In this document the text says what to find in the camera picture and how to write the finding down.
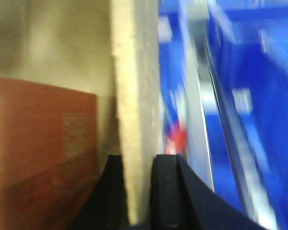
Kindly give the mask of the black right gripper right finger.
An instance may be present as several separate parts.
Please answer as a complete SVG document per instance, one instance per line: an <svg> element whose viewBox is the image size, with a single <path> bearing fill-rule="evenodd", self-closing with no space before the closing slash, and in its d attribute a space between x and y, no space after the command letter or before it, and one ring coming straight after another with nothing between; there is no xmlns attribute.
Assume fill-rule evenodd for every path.
<svg viewBox="0 0 288 230"><path fill-rule="evenodd" d="M212 192L180 155L157 155L151 173L153 230L261 230Z"/></svg>

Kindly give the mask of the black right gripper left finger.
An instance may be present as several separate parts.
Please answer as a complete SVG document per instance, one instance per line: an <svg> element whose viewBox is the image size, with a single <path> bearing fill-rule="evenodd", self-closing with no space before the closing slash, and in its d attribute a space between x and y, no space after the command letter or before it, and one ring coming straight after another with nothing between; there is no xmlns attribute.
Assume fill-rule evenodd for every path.
<svg viewBox="0 0 288 230"><path fill-rule="evenodd" d="M71 224L72 230L118 230L129 226L121 155L109 155L102 175Z"/></svg>

